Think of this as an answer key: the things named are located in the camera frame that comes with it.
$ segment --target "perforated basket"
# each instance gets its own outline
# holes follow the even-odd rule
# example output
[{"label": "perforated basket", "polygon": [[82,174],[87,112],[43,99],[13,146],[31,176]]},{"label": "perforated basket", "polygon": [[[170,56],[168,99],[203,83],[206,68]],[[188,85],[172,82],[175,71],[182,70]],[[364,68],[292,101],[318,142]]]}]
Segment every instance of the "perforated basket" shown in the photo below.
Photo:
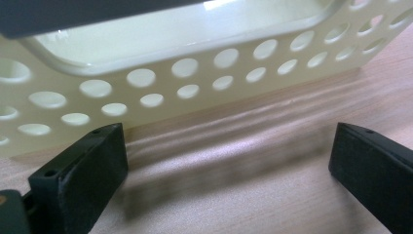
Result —
[{"label": "perforated basket", "polygon": [[[230,5],[236,3],[231,2],[216,10],[224,16],[221,22],[240,19],[231,18],[228,13],[232,13],[245,19],[247,28],[254,27],[135,56],[124,47],[124,58],[102,61],[97,57],[95,63],[58,53],[67,33],[83,29],[21,41],[0,38],[1,157],[66,144],[110,123],[122,122],[129,129],[360,67],[413,20],[410,0],[244,1],[267,9],[266,13],[246,7],[234,12],[235,5]],[[288,16],[298,14],[303,4],[307,10],[319,11]],[[207,10],[207,5],[193,7],[205,10],[203,24],[220,23],[207,17],[216,13]],[[272,9],[289,12],[274,23],[266,16],[261,16],[261,22],[255,21]],[[192,10],[178,9],[186,13]],[[170,19],[172,12],[157,14],[169,14]],[[203,30],[196,24],[186,26],[194,32]],[[94,34],[90,27],[86,32]],[[225,27],[216,31],[223,32]],[[171,33],[182,31],[169,30],[161,35]],[[42,38],[60,44],[48,49]],[[71,48],[84,55],[97,53],[95,48],[81,44],[64,50],[67,55]]]}]

